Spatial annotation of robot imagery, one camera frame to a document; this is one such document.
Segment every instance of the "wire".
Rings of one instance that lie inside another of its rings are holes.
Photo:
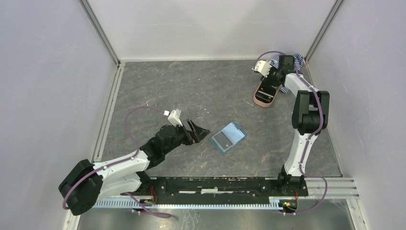
[[[268,51],[268,52],[265,52],[265,53],[261,54],[261,55],[257,58],[257,62],[258,62],[258,60],[259,60],[263,55],[269,54],[269,53],[280,53],[280,54],[284,54],[284,53],[282,53],[282,52],[280,52],[280,51]],[[296,213],[287,213],[287,215],[302,214],[302,213],[306,213],[306,212],[309,212],[309,211],[311,211],[311,210],[317,208],[318,206],[320,206],[320,204],[323,202],[324,198],[326,197],[327,189],[328,189],[327,180],[326,180],[323,176],[307,175],[305,172],[303,172],[303,169],[302,169],[302,164],[303,164],[303,161],[305,160],[306,151],[307,151],[307,148],[309,147],[310,139],[311,139],[316,133],[318,133],[318,132],[323,128],[324,118],[323,118],[323,111],[322,111],[322,108],[321,108],[320,98],[318,97],[316,90],[312,87],[312,85],[310,85],[310,83],[308,83],[308,82],[306,81],[306,79],[304,79],[302,76],[300,76],[299,70],[298,70],[298,68],[297,68],[296,65],[294,65],[294,68],[295,68],[295,70],[296,70],[296,75],[297,75],[297,77],[299,78],[299,80],[300,80],[301,82],[303,82],[303,83],[313,92],[313,94],[314,94],[314,96],[315,96],[315,98],[316,98],[316,103],[317,103],[317,107],[318,107],[318,111],[319,111],[319,115],[320,115],[320,124],[319,124],[318,128],[317,128],[312,134],[310,134],[310,135],[309,135],[309,138],[306,140],[306,144],[305,144],[305,146],[304,146],[302,158],[300,159],[300,163],[299,163],[299,170],[300,170],[300,173],[301,173],[303,176],[305,176],[305,177],[309,177],[309,178],[321,178],[321,179],[324,181],[324,184],[325,184],[326,186],[325,186],[324,193],[323,193],[321,199],[319,200],[319,202],[318,202],[315,206],[313,206],[313,207],[311,207],[311,208],[309,208],[309,209],[306,209],[306,210],[304,210],[304,211],[300,211],[300,212],[296,212]]]
[[[131,195],[130,193],[125,193],[126,195],[130,196],[138,205],[141,206],[141,208],[143,210],[145,210],[145,212],[147,212],[147,214],[150,214],[154,217],[158,217],[158,218],[163,218],[163,219],[168,219],[171,218],[172,215],[169,213],[164,213],[164,212],[151,212],[148,208],[146,208],[143,204],[141,204],[133,195]]]
[[[67,203],[67,201],[68,201],[70,195],[71,195],[72,192],[79,186],[80,183],[82,183],[84,180],[86,180],[87,178],[89,178],[91,175],[97,173],[97,172],[100,171],[100,170],[107,169],[107,168],[110,167],[110,166],[113,166],[113,165],[116,165],[116,164],[119,164],[119,163],[122,163],[122,162],[125,162],[125,161],[128,161],[128,160],[131,160],[131,159],[137,157],[137,155],[138,155],[138,153],[139,153],[139,144],[138,144],[138,142],[136,141],[136,139],[131,135],[131,133],[128,131],[128,128],[127,128],[127,119],[128,119],[128,117],[129,117],[129,115],[130,115],[131,113],[133,113],[135,110],[141,109],[141,108],[152,109],[152,110],[155,110],[155,111],[158,111],[158,112],[164,114],[164,111],[162,111],[162,110],[160,110],[160,109],[157,109],[157,108],[154,108],[154,107],[150,107],[150,106],[137,106],[137,107],[135,107],[134,109],[130,110],[130,111],[127,113],[127,116],[125,116],[125,119],[124,119],[124,128],[125,128],[125,131],[127,132],[127,134],[130,136],[131,140],[133,140],[133,142],[134,142],[135,145],[137,146],[137,149],[136,149],[135,153],[134,153],[131,157],[127,157],[127,158],[125,158],[125,159],[122,159],[122,160],[119,160],[119,161],[115,161],[115,162],[112,162],[112,163],[107,164],[107,165],[105,165],[105,166],[102,166],[102,167],[100,167],[100,168],[97,168],[97,169],[91,171],[90,173],[86,174],[86,175],[85,175],[84,177],[82,177],[80,180],[78,180],[78,182],[76,182],[76,183],[72,186],[72,188],[68,191],[68,193],[66,193],[66,196],[65,196],[65,198],[64,198],[64,200],[63,200],[63,202],[62,202],[62,208],[63,208],[63,209],[65,209],[65,210],[68,210],[68,209],[69,209],[69,207],[66,205],[66,203]]]

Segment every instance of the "blue case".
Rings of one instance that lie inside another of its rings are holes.
[[[214,134],[210,138],[210,141],[221,154],[225,154],[246,137],[247,134],[244,132],[243,128],[237,123],[231,122],[220,132]]]

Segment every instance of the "white wall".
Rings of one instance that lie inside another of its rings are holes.
[[[61,229],[115,66],[79,1],[0,3],[0,229]]]
[[[120,59],[306,54],[334,0],[89,0]]]
[[[404,229],[406,1],[345,1],[310,61],[329,129],[372,229]]]

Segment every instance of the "striped cloth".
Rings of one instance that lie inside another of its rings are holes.
[[[281,54],[277,54],[275,56],[273,56],[271,59],[266,60],[268,62],[268,64],[270,64],[271,66],[278,68],[279,67],[279,57],[281,56]],[[301,54],[292,54],[292,56],[294,56],[294,64],[296,65],[296,67],[300,70],[303,66],[303,64],[305,63],[305,58],[303,57],[303,55]],[[287,93],[289,92],[289,89],[286,88],[284,85],[282,85],[282,87],[279,89],[282,93]]]

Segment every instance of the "gray marble surface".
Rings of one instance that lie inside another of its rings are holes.
[[[161,61],[126,63],[102,160],[111,160],[135,150],[124,130],[124,118],[138,105],[163,110],[182,110],[181,120],[211,130],[203,142],[180,146],[166,155],[150,176],[276,176],[289,156],[293,141],[291,114],[295,97],[278,93],[270,108],[253,103],[259,74],[253,60]],[[226,155],[209,137],[230,122],[242,125],[248,137]],[[140,109],[128,119],[128,127],[140,145],[153,137],[166,117]],[[328,132],[314,143],[306,172],[340,176]]]

